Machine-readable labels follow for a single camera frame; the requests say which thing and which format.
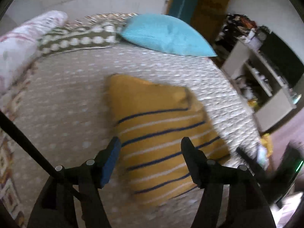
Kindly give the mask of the olive white-dotted pillow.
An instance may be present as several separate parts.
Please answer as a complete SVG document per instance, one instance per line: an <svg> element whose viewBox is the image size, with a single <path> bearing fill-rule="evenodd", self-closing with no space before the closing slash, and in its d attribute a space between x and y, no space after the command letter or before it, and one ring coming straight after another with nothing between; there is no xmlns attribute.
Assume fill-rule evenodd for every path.
<svg viewBox="0 0 304 228"><path fill-rule="evenodd" d="M112 47L119 41L123 26L114 21L98 22L89 26L56 27L38 40L42 57L83 49Z"/></svg>

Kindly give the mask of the yellow striped knit sweater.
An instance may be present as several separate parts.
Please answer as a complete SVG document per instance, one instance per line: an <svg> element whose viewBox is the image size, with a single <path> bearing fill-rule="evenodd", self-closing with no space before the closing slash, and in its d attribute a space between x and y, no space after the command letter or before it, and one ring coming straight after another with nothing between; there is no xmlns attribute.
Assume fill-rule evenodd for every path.
<svg viewBox="0 0 304 228"><path fill-rule="evenodd" d="M122 168L141 205L156 206L195 188L181 152L184 137L207 158L229 159L229 147L186 87L115 74L108 80L108 99Z"/></svg>

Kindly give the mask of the white shelf unit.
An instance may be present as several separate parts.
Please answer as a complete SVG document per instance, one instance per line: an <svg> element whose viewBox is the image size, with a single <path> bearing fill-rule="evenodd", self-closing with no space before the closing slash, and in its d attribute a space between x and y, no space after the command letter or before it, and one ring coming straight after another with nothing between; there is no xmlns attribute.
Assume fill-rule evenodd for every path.
<svg viewBox="0 0 304 228"><path fill-rule="evenodd" d="M221 69L247 101L260 132L297 109L301 95L293 88L303 64L274 32L261 32L250 42L238 39Z"/></svg>

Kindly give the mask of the turquoise pillow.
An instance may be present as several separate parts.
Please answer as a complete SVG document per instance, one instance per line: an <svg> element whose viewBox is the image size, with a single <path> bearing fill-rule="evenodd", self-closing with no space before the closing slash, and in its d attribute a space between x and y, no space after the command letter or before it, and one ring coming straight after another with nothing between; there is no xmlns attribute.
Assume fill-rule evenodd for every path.
<svg viewBox="0 0 304 228"><path fill-rule="evenodd" d="M154 51L183 56L217 56L198 31L169 15L135 15L127 20L120 35L130 43Z"/></svg>

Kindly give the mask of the grey white-dotted bedspread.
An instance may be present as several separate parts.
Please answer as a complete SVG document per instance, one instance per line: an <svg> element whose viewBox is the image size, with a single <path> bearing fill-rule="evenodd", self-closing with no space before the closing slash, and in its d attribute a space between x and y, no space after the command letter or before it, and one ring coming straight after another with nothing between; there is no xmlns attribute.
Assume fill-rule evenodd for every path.
<svg viewBox="0 0 304 228"><path fill-rule="evenodd" d="M41 46L24 115L1 98L1 143L19 145L1 227L256 227L267 210L237 155L260 136L210 57L121 41L134 21L62 27Z"/></svg>

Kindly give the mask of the brown wooden wardrobe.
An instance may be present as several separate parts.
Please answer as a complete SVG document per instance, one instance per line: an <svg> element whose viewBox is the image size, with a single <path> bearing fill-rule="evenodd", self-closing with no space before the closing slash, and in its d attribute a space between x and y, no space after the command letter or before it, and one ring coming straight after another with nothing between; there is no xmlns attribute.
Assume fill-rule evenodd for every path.
<svg viewBox="0 0 304 228"><path fill-rule="evenodd" d="M198 0L190 25L213 44L226 18L230 0Z"/></svg>

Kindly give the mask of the pink floral rolled blanket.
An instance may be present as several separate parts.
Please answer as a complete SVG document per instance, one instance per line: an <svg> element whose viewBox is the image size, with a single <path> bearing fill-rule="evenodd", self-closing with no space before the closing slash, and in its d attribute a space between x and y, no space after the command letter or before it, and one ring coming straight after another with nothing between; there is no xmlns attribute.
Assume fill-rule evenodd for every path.
<svg viewBox="0 0 304 228"><path fill-rule="evenodd" d="M5 93L37 58L38 40L52 29L63 26L67 19L63 11L48 11L1 36L1 93Z"/></svg>

